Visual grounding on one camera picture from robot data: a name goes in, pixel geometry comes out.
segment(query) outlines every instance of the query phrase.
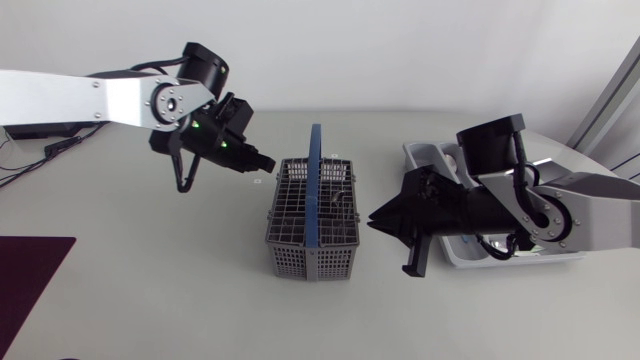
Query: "cable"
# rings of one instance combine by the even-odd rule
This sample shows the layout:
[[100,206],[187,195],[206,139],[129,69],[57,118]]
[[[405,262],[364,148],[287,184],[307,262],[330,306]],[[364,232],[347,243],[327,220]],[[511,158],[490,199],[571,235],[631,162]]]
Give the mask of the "cable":
[[95,129],[91,130],[86,135],[84,135],[82,137],[79,137],[78,140],[75,143],[73,143],[73,144],[71,144],[71,145],[69,145],[67,147],[60,148],[55,152],[52,152],[51,155],[45,156],[44,159],[38,160],[38,161],[36,161],[34,163],[31,163],[31,164],[28,164],[28,165],[21,166],[19,168],[16,168],[16,169],[22,169],[22,171],[20,171],[19,173],[16,173],[16,174],[12,174],[12,175],[0,178],[0,181],[6,180],[3,183],[0,183],[0,189],[5,187],[5,186],[7,186],[7,185],[9,185],[10,183],[16,181],[21,176],[23,176],[25,174],[28,174],[28,173],[30,173],[30,172],[32,172],[34,170],[39,169],[44,164],[46,164],[49,161],[55,159],[58,155],[62,154],[63,152],[65,152],[65,151],[67,151],[67,150],[69,150],[71,148],[74,148],[78,144],[82,143],[84,140],[86,140],[86,139],[90,138],[91,136],[95,135],[95,133],[97,133],[100,129],[102,129],[106,124],[108,124],[108,122],[106,122],[106,121],[99,123],[98,126],[96,126]]
[[507,252],[502,252],[498,249],[496,249],[495,247],[493,247],[492,245],[488,244],[485,240],[484,240],[484,236],[480,235],[480,234],[476,234],[476,239],[478,240],[478,243],[482,246],[482,248],[489,254],[491,255],[491,257],[493,257],[496,260],[509,260],[511,259],[511,257],[513,256],[513,254],[515,254],[516,252],[516,236],[513,234],[509,234],[507,236]]
[[173,59],[173,60],[150,61],[150,62],[147,62],[147,63],[142,63],[142,64],[138,64],[138,65],[132,66],[130,70],[140,71],[140,70],[144,70],[144,69],[153,68],[153,69],[156,69],[156,70],[158,70],[160,72],[163,72],[164,70],[160,70],[160,68],[165,67],[165,66],[180,65],[180,64],[182,64],[183,62],[185,62],[187,60],[189,60],[188,56],[179,57],[179,58]]
[[8,142],[11,141],[11,139],[9,139],[9,133],[7,132],[7,130],[4,131],[4,136],[7,138],[7,140],[0,144],[0,149],[2,149]]
[[540,185],[540,171],[538,168],[532,163],[527,163],[525,166],[533,171],[533,186]]
[[622,165],[624,165],[624,164],[628,163],[629,161],[631,161],[631,160],[633,160],[633,159],[637,158],[638,156],[640,156],[640,153],[637,153],[637,154],[633,155],[632,157],[630,157],[630,158],[628,158],[627,160],[625,160],[625,161],[621,162],[621,163],[620,163],[620,164],[618,164],[617,166],[614,166],[614,167],[613,167],[612,169],[610,169],[610,170],[611,170],[611,171],[613,171],[613,170],[615,170],[615,169],[619,168],[620,166],[622,166]]
[[518,160],[518,163],[513,169],[513,188],[516,200],[518,201],[518,205],[522,211],[524,211],[537,226],[544,228],[548,225],[549,219],[536,211],[533,206],[533,202],[527,193],[528,183],[525,178],[527,155],[524,152],[524,145],[522,144],[520,132],[516,131],[513,133],[513,140],[516,150],[516,159]]

